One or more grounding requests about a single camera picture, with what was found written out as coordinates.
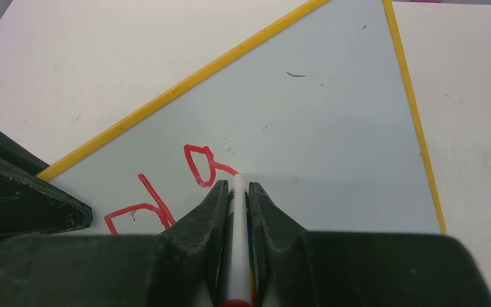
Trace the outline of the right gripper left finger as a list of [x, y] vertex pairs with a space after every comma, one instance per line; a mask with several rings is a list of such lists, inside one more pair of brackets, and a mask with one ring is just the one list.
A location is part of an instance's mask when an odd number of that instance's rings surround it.
[[0, 246], [0, 306], [215, 306], [229, 184], [158, 235], [31, 235]]

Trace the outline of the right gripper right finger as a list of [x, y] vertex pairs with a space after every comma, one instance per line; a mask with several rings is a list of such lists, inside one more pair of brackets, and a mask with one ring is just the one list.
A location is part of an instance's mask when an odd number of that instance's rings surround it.
[[491, 306], [456, 239], [418, 233], [310, 231], [249, 184], [260, 306]]

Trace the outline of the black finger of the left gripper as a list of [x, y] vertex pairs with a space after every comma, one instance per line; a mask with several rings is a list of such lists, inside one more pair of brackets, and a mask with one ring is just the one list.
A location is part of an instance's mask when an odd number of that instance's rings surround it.
[[18, 235], [90, 227], [92, 209], [39, 179], [47, 163], [0, 131], [0, 244]]

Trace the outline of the white red marker pen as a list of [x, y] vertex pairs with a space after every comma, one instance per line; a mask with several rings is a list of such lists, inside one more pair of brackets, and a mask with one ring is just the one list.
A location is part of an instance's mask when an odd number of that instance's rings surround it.
[[256, 277], [251, 227], [248, 225], [246, 182], [233, 177], [217, 281], [218, 306], [255, 306]]

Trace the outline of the yellow-framed whiteboard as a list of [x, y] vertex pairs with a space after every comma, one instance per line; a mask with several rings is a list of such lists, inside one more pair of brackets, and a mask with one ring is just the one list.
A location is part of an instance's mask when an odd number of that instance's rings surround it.
[[126, 234], [236, 173], [311, 230], [446, 232], [391, 1], [304, 3], [39, 177]]

